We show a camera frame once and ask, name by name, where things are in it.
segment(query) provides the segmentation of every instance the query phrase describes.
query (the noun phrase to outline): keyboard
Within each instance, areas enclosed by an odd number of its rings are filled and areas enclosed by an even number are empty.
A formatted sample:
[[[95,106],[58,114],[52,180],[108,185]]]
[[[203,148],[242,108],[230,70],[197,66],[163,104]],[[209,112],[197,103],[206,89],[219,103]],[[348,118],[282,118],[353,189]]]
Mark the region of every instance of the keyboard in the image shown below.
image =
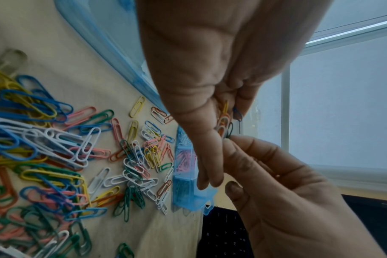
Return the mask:
[[[248,233],[235,210],[214,207],[203,216],[197,258],[253,258]]]

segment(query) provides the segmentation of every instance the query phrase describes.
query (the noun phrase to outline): hand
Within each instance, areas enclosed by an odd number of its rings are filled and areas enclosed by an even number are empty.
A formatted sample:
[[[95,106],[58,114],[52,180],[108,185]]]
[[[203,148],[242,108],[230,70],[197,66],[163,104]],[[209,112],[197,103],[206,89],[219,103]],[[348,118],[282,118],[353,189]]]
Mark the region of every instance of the hand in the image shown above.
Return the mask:
[[[331,0],[139,0],[144,54],[161,100],[198,156],[198,188],[223,181],[214,130],[225,101],[244,115],[261,84],[302,50]]]
[[[276,145],[223,140],[226,184],[254,257],[385,258],[337,188]]]

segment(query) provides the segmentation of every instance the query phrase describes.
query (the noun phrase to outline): table surface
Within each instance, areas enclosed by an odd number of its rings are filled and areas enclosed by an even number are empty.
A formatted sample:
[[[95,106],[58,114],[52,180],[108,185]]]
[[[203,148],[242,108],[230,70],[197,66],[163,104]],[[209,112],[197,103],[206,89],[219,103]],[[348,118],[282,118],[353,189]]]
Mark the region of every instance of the table surface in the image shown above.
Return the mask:
[[[120,121],[123,133],[128,132],[128,113],[141,95],[112,69],[56,11],[53,1],[0,1],[0,55],[7,48],[16,48],[28,55],[27,64],[19,72],[36,77],[55,99],[72,104],[76,109],[95,106],[99,111],[112,109]],[[140,127],[150,116],[152,103],[148,100],[138,114]],[[161,125],[163,133],[176,136],[176,122]],[[117,150],[112,132],[102,133],[97,147]],[[87,182],[104,167],[112,175],[122,173],[122,162],[91,161],[82,172]],[[165,174],[153,177],[163,182]],[[10,174],[18,190],[25,184]],[[89,257],[114,257],[118,245],[126,242],[136,257],[195,257],[201,230],[202,214],[171,207],[163,215],[156,205],[146,199],[144,210],[131,206],[130,221],[111,216],[83,220],[90,233],[93,249]]]

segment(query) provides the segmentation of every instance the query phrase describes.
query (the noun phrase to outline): blue plastic container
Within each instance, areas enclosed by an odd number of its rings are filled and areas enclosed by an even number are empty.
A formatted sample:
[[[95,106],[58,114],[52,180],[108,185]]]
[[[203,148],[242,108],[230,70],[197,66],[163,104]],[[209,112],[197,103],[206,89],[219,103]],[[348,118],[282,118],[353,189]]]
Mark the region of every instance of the blue plastic container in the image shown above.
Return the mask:
[[[209,186],[205,190],[196,187],[198,181],[197,159],[192,143],[181,127],[178,127],[176,138],[173,181],[173,204],[195,211],[202,209],[207,215],[213,208],[213,196],[217,189]]]
[[[142,69],[145,57],[133,0],[54,0],[54,3],[97,53],[154,105],[166,111],[157,89]]]

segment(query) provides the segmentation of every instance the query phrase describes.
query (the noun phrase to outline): white panel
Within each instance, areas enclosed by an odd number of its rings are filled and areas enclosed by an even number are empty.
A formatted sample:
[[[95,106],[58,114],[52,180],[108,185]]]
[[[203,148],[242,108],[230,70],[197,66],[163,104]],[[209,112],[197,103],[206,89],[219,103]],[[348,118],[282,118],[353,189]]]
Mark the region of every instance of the white panel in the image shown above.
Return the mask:
[[[243,134],[281,144],[281,75],[265,82],[243,119]]]
[[[308,164],[387,169],[387,37],[296,59],[290,152]]]
[[[346,26],[386,15],[387,0],[336,0],[316,31]]]

